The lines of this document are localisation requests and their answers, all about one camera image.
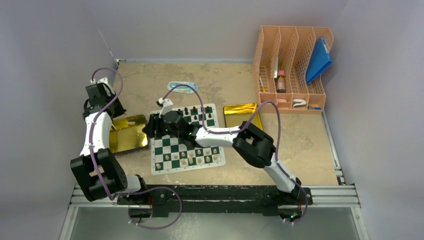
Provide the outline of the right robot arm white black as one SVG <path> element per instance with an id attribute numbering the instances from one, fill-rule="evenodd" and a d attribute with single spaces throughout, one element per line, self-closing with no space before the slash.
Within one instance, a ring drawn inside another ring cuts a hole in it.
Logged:
<path id="1" fill-rule="evenodd" d="M 206 127 L 189 123 L 176 110 L 165 115 L 151 114 L 143 128 L 149 138 L 170 136 L 187 147 L 225 147 L 234 149 L 252 167 L 263 169 L 281 192 L 288 204 L 300 198 L 301 183 L 279 159 L 279 142 L 249 121 L 229 128 Z"/>

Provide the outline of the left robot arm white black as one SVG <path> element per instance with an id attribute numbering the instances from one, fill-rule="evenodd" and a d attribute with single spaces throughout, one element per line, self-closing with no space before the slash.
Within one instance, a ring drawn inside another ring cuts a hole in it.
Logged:
<path id="1" fill-rule="evenodd" d="M 107 77 L 91 80 L 83 106 L 86 133 L 83 148 L 70 161 L 70 169 L 90 202 L 108 196 L 128 195 L 138 205 L 146 203 L 149 191 L 139 175 L 127 175 L 110 150 L 113 119 L 122 116 L 122 106 Z"/>

